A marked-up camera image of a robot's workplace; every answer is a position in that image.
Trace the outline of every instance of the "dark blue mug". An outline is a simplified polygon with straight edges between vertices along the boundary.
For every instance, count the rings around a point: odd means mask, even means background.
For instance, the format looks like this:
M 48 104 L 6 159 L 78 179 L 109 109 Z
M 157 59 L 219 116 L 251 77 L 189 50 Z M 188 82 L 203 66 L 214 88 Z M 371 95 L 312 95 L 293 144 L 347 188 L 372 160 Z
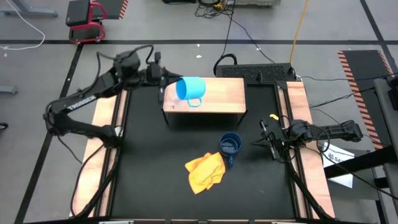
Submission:
M 198 107 L 201 105 L 201 99 L 206 92 L 206 81 L 200 77 L 183 77 L 177 82 L 175 90 L 180 100 L 187 100 L 190 107 Z M 193 99 L 199 99 L 199 104 L 191 104 L 190 100 Z
M 228 165 L 234 165 L 234 156 L 242 148 L 242 139 L 236 133 L 226 133 L 221 137 L 219 150 L 223 156 L 228 157 Z

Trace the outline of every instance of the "paper sheet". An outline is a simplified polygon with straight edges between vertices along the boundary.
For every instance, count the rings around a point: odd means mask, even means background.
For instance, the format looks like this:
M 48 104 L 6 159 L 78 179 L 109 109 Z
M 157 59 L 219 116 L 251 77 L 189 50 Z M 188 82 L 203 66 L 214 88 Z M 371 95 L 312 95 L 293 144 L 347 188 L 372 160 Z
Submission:
M 323 150 L 326 149 L 327 145 L 328 145 L 328 143 L 324 142 Z M 323 168 L 333 165 L 332 162 L 330 162 L 327 158 L 325 158 L 325 155 L 328 156 L 328 158 L 333 160 L 335 163 L 343 162 L 343 161 L 346 161 L 348 159 L 352 159 L 355 157 L 355 155 L 353 153 L 350 153 L 346 150 L 340 149 L 336 146 L 330 145 L 327 152 L 325 152 L 325 154 L 322 154 Z M 351 174 L 346 174 L 346 175 L 342 175 L 339 177 L 330 178 L 329 180 L 336 182 L 337 184 L 341 184 L 343 186 L 349 187 L 351 189 L 353 188 L 353 176 Z

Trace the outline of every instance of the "concrete floor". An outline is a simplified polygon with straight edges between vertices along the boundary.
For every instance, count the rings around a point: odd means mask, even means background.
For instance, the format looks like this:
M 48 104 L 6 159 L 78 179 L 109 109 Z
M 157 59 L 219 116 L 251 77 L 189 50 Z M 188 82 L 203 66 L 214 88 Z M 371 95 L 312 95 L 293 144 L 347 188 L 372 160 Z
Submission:
M 29 22 L 42 30 L 47 40 L 67 40 L 68 27 L 65 25 L 67 1 L 27 0 L 35 7 L 55 9 L 58 18 L 31 17 Z M 253 39 L 292 40 L 299 21 L 304 0 L 283 0 L 272 9 L 237 8 L 234 19 L 243 25 Z M 366 1 L 376 24 L 385 40 L 398 40 L 395 0 Z M 7 6 L 0 2 L 0 7 Z M 121 21 L 105 21 L 108 40 L 176 40 L 173 44 L 156 45 L 162 52 L 162 65 L 168 70 L 188 76 L 211 77 L 214 62 L 219 58 L 224 45 L 218 40 L 225 39 L 229 20 L 226 16 L 202 19 L 193 15 L 196 5 L 168 6 L 160 0 L 135 0 L 127 7 Z M 40 34 L 24 24 L 17 17 L 0 14 L 0 43 L 11 40 L 39 40 Z M 244 31 L 233 24 L 230 39 L 247 40 Z M 349 45 L 345 40 L 377 40 L 359 0 L 318 0 L 310 1 L 300 40 L 341 40 L 340 45 L 298 45 L 293 66 L 298 75 L 315 78 L 344 78 L 343 69 L 337 57 L 338 50 L 382 50 L 380 45 Z M 192 40 L 178 44 L 182 40 Z M 218 44 L 204 44 L 215 40 Z M 277 63 L 289 60 L 291 45 L 259 45 L 261 50 Z M 135 45 L 85 45 L 76 66 L 69 93 L 91 83 L 96 73 L 95 52 L 115 55 L 133 49 Z M 398 46 L 388 46 L 391 55 L 398 57 Z M 42 114 L 45 105 L 59 97 L 76 45 L 44 44 L 37 49 L 0 52 L 0 85 L 17 85 L 18 95 L 0 95 L 0 121 L 9 123 L 7 131 L 0 133 L 0 223 L 13 223 L 29 183 L 37 156 L 43 145 L 46 130 Z M 226 52 L 234 53 L 240 64 L 269 63 L 252 44 L 230 44 Z M 146 52 L 140 53 L 141 59 Z M 111 61 L 103 60 L 103 71 Z M 304 80 L 308 101 L 311 104 L 351 93 L 346 82 L 315 82 Z M 95 103 L 72 114 L 72 118 L 90 122 Z M 340 100 L 323 106 L 338 121 L 353 119 L 366 132 L 353 98 Z M 330 124 L 324 114 L 312 111 L 313 122 L 317 125 Z M 69 134 L 65 142 L 83 157 L 86 139 Z M 359 143 L 332 141 L 339 147 L 372 149 L 369 139 Z M 64 219 L 69 214 L 69 201 L 80 165 L 68 151 L 53 139 L 40 175 L 34 196 L 27 211 L 25 222 Z M 384 197 L 390 223 L 398 223 L 392 202 Z M 374 202 L 349 201 L 333 198 L 338 218 L 356 222 L 378 222 Z

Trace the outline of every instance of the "yellow cloth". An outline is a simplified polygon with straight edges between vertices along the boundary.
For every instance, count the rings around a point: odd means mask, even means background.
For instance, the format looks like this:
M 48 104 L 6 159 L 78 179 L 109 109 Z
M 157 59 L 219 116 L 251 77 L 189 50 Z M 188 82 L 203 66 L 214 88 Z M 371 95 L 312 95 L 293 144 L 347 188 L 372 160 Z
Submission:
M 213 184 L 219 184 L 225 173 L 224 161 L 219 152 L 213 155 L 208 152 L 205 156 L 186 163 L 185 168 L 189 171 L 189 184 L 195 194 L 209 190 Z

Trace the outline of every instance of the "mug handle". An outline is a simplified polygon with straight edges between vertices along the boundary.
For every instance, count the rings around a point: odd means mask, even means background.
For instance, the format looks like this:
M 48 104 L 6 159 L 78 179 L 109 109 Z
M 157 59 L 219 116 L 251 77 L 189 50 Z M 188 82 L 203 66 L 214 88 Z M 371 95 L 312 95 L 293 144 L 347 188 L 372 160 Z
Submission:
M 234 166 L 234 157 L 233 156 L 228 157 L 228 165 L 229 165 L 229 168 Z
M 188 105 L 189 105 L 190 107 L 198 107 L 198 106 L 200 106 L 200 105 L 201 105 L 201 98 L 199 98 L 199 100 L 200 100 L 200 103 L 199 103 L 199 104 L 197 104 L 197 105 L 192 105 L 192 104 L 191 104 L 191 102 L 190 102 L 190 100 L 191 100 L 191 99 L 188 99 Z

